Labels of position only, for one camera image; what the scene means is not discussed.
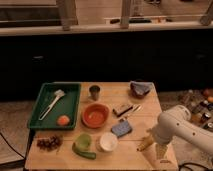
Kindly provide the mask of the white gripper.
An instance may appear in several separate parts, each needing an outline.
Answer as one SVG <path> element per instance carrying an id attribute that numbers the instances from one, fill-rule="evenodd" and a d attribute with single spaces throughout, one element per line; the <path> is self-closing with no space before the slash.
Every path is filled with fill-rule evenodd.
<path id="1" fill-rule="evenodd" d="M 151 134 L 153 137 L 153 141 L 155 142 L 155 151 L 156 151 L 156 158 L 158 160 L 163 159 L 166 155 L 166 152 L 168 150 L 168 145 L 170 143 L 169 140 L 164 140 L 163 138 L 161 138 L 156 129 L 153 128 L 151 130 Z"/>

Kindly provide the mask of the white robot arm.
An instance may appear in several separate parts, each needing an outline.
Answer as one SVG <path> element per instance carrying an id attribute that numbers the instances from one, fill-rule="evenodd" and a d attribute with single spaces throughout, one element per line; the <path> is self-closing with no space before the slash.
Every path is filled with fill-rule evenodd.
<path id="1" fill-rule="evenodd" d="M 190 119 L 191 113 L 183 105 L 162 111 L 151 129 L 154 141 L 160 145 L 168 145 L 177 136 L 213 157 L 213 132 L 190 123 Z"/>

